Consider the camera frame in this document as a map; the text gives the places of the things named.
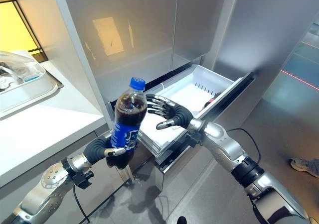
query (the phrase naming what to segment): red laser line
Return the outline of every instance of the red laser line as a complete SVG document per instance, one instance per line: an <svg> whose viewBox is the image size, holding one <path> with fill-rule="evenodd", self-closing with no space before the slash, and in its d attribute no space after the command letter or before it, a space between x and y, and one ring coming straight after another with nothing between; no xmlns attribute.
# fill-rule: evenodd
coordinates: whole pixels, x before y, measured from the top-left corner
<svg viewBox="0 0 319 224"><path fill-rule="evenodd" d="M291 76L292 78L295 78L296 80L301 81L301 82L305 83L306 85L309 85L310 87L312 87L312 88L316 89L317 91L319 91L318 87L309 84L308 82L306 82L306 81L304 81L304 80L302 80L302 79L300 79L300 78L288 73L287 71L284 71L284 70L281 70L281 71L284 72L285 74Z"/></svg>

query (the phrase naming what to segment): soda bottle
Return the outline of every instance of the soda bottle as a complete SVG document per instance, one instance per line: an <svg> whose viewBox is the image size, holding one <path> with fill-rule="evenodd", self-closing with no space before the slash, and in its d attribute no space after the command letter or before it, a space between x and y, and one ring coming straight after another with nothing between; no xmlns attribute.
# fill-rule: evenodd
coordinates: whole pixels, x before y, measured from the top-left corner
<svg viewBox="0 0 319 224"><path fill-rule="evenodd" d="M124 169L133 158L138 132L147 110L144 89L145 81L132 77L130 88L116 101L111 146L125 147L126 152L116 157L107 157L109 167L115 165L119 169Z"/></svg>

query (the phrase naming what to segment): white countertop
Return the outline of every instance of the white countertop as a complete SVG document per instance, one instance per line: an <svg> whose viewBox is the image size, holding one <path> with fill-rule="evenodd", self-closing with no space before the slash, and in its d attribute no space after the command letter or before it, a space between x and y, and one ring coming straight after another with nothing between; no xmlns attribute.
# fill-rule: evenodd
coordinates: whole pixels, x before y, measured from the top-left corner
<svg viewBox="0 0 319 224"><path fill-rule="evenodd" d="M64 87L55 96L0 121L0 187L106 123L52 63L42 65Z"/></svg>

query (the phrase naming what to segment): blue bottle cap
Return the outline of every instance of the blue bottle cap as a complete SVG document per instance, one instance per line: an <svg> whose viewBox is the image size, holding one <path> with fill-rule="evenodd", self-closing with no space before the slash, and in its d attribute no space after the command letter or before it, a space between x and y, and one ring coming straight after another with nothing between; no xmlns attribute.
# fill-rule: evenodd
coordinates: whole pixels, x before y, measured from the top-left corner
<svg viewBox="0 0 319 224"><path fill-rule="evenodd" d="M132 77L130 87L138 91L143 91L145 89L145 80L138 77Z"/></svg>

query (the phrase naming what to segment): white drawer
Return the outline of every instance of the white drawer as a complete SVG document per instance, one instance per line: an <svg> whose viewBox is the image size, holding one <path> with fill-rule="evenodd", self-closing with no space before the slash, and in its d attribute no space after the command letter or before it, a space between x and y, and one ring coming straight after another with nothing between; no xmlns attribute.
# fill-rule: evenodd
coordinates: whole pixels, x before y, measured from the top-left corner
<svg viewBox="0 0 319 224"><path fill-rule="evenodd" d="M242 84L247 76L239 78L237 81L231 81L202 66L192 65L190 68L147 90L146 93L169 98L189 109L194 117L203 118L217 104L227 98L235 87ZM204 108L204 105L219 92L221 94ZM157 123L162 121L164 121L163 117L147 113L139 133L139 141L157 158L159 164L173 153L173 150L166 151L172 146L178 148L178 143L185 142L187 134L186 129L177 126L156 130Z"/></svg>

